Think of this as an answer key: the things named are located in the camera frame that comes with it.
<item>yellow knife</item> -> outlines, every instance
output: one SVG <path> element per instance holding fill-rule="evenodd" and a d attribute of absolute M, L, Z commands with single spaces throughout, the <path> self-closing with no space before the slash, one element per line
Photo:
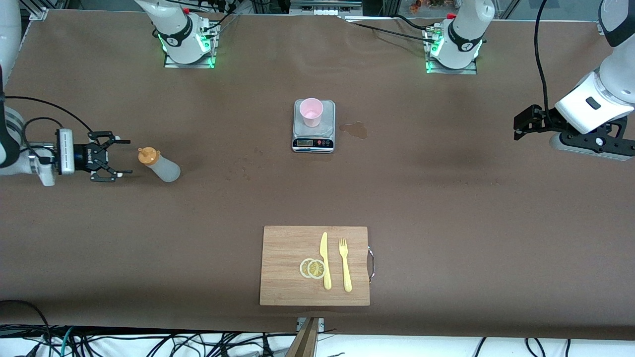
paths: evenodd
<path fill-rule="evenodd" d="M 326 249 L 326 232 L 322 234 L 322 242 L 319 244 L 319 254 L 324 260 L 324 288 L 331 290 L 331 272 L 328 270 L 328 250 Z"/>

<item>digital kitchen scale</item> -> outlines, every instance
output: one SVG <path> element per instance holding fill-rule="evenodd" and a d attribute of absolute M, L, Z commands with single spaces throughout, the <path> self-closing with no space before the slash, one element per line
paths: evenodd
<path fill-rule="evenodd" d="M 300 103 L 295 101 L 293 110 L 293 138 L 291 148 L 295 152 L 324 152 L 335 150 L 335 102 L 320 100 L 324 107 L 322 120 L 314 128 L 306 125 L 300 114 Z"/>

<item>teal cable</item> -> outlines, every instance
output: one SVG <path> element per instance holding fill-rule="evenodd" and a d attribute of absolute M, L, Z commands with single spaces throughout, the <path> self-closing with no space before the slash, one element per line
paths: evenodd
<path fill-rule="evenodd" d="M 62 347 L 60 348 L 60 355 L 62 357 L 64 357 L 64 350 L 66 349 L 66 341 L 69 340 L 70 331 L 72 331 L 73 327 L 75 326 L 71 326 L 68 330 L 66 330 L 66 333 L 64 334 L 64 338 L 62 339 Z"/>

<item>liquid spill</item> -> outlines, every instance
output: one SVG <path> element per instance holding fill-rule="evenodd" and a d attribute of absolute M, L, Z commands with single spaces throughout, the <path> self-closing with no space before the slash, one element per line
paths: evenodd
<path fill-rule="evenodd" d="M 365 139 L 368 137 L 368 130 L 364 127 L 364 123 L 358 121 L 353 124 L 342 124 L 340 130 L 346 131 L 354 137 Z"/>

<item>citrus slice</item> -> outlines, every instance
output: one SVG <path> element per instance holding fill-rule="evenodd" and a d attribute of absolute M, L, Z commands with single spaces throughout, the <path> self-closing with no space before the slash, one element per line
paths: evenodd
<path fill-rule="evenodd" d="M 324 262 L 313 260 L 309 263 L 309 276 L 314 279 L 321 279 L 324 276 Z"/>
<path fill-rule="evenodd" d="M 313 258 L 306 258 L 300 263 L 300 274 L 303 277 L 311 279 L 311 275 L 309 275 L 309 264 L 313 261 Z"/>

